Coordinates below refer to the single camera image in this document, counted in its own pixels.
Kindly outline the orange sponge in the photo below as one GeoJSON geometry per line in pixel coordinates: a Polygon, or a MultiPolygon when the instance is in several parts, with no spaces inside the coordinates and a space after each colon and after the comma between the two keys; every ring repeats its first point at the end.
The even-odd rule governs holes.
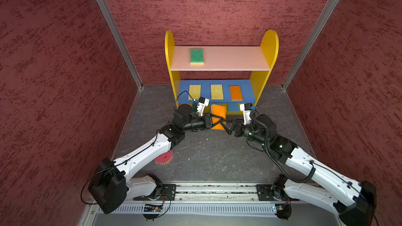
{"type": "Polygon", "coordinates": [[[210,114],[226,118],[226,106],[212,104],[210,114]]]}
{"type": "Polygon", "coordinates": [[[241,91],[241,87],[238,85],[232,85],[229,87],[231,101],[242,101],[243,95],[241,91]]]}

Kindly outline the blue sponge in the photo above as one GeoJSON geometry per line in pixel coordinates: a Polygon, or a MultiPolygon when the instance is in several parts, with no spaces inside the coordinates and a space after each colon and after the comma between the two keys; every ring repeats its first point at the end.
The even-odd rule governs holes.
{"type": "Polygon", "coordinates": [[[228,103],[228,112],[229,113],[238,113],[240,112],[238,103],[228,103]]]}

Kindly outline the yellow sponge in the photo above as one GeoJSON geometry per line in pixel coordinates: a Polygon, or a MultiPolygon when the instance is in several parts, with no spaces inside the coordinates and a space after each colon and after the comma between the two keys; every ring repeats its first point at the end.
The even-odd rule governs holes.
{"type": "Polygon", "coordinates": [[[224,99],[223,86],[221,84],[212,84],[210,86],[211,99],[222,100],[224,99]]]}
{"type": "Polygon", "coordinates": [[[199,99],[201,97],[201,85],[190,85],[189,86],[189,100],[196,100],[199,99]]]}

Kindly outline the dark yellow scouring pad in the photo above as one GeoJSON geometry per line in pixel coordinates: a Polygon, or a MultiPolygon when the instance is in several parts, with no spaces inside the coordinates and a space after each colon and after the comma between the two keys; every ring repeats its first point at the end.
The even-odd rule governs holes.
{"type": "Polygon", "coordinates": [[[204,65],[204,51],[202,48],[190,49],[190,65],[204,65]]]}

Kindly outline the pink round smiley sponge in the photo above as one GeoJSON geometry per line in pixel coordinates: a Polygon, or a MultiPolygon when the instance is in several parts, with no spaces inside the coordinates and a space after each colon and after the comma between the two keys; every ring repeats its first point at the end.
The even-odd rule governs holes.
{"type": "Polygon", "coordinates": [[[168,164],[173,159],[173,156],[174,156],[173,151],[169,150],[168,152],[155,158],[155,163],[160,165],[168,164]]]}

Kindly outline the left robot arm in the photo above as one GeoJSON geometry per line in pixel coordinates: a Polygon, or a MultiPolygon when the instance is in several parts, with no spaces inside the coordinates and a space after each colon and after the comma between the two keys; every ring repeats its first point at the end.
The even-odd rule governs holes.
{"type": "Polygon", "coordinates": [[[88,191],[105,214],[115,211],[125,200],[140,196],[158,198],[159,179],[153,175],[134,178],[144,166],[169,152],[185,138],[187,131],[198,131],[219,126],[226,118],[226,106],[213,104],[210,113],[193,111],[183,104],[173,113],[173,120],[159,129],[147,143],[131,153],[115,159],[103,159],[88,183],[88,191]]]}

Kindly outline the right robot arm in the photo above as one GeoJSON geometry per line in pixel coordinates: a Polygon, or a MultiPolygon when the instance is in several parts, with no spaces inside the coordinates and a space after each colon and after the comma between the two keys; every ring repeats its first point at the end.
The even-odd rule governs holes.
{"type": "Polygon", "coordinates": [[[251,112],[247,122],[219,120],[236,137],[261,144],[262,150],[282,174],[272,185],[278,200],[298,199],[335,214],[345,226],[378,223],[376,187],[358,182],[324,165],[293,141],[277,133],[276,123],[266,115],[251,112]]]}

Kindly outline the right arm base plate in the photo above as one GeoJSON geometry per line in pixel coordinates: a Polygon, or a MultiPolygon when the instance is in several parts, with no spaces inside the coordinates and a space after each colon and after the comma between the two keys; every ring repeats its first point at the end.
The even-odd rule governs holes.
{"type": "Polygon", "coordinates": [[[290,202],[299,201],[299,199],[289,198],[288,195],[279,190],[277,187],[272,188],[272,185],[257,184],[256,194],[260,202],[290,202]]]}

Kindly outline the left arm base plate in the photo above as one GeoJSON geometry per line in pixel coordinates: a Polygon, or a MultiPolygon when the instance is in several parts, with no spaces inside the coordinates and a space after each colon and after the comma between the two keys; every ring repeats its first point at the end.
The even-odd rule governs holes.
{"type": "Polygon", "coordinates": [[[154,191],[150,196],[139,196],[132,198],[135,201],[174,201],[177,191],[176,184],[162,184],[160,187],[157,186],[157,190],[154,191]]]}

